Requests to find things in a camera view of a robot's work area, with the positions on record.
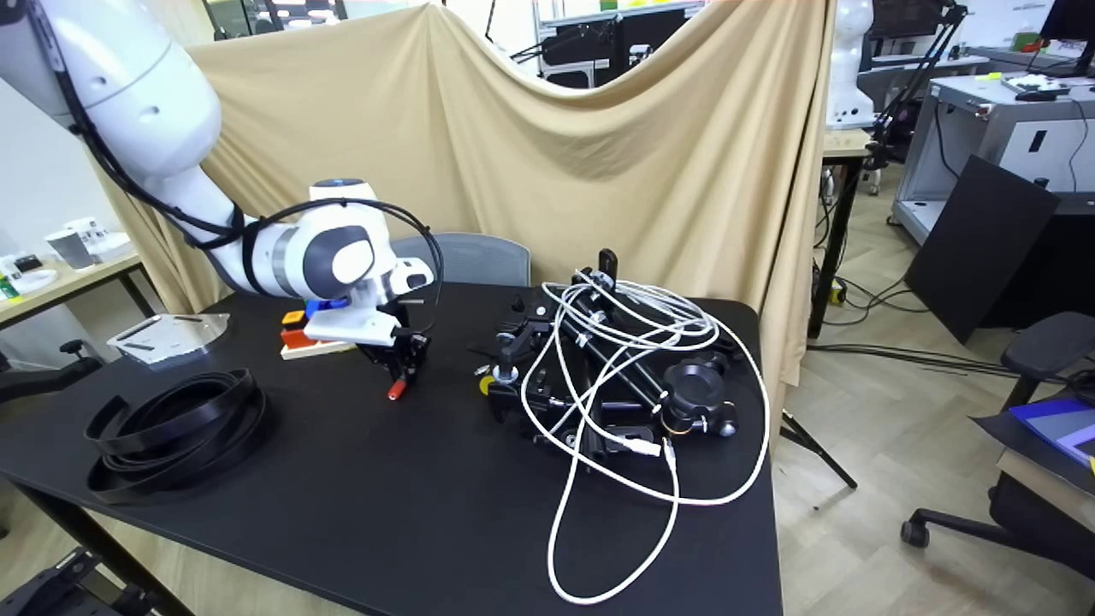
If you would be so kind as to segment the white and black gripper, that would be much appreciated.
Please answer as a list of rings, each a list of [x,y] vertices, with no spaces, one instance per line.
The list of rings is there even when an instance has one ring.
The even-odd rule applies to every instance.
[[[322,341],[354,341],[358,351],[381,364],[390,375],[401,374],[394,346],[403,321],[394,305],[433,285],[433,270],[422,256],[394,256],[365,278],[344,300],[306,316],[303,336]],[[430,340],[415,332],[403,340],[403,368],[417,374],[427,364]]]

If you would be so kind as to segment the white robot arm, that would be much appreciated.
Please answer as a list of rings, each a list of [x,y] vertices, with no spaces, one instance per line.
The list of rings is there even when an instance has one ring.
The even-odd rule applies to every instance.
[[[203,172],[220,96],[142,0],[0,0],[0,78],[77,133],[230,288],[322,300],[306,340],[369,350],[394,375],[422,368],[427,336],[410,327],[403,297],[427,291],[441,261],[397,256],[385,224],[422,219],[362,177],[322,177],[301,206],[245,215]]]

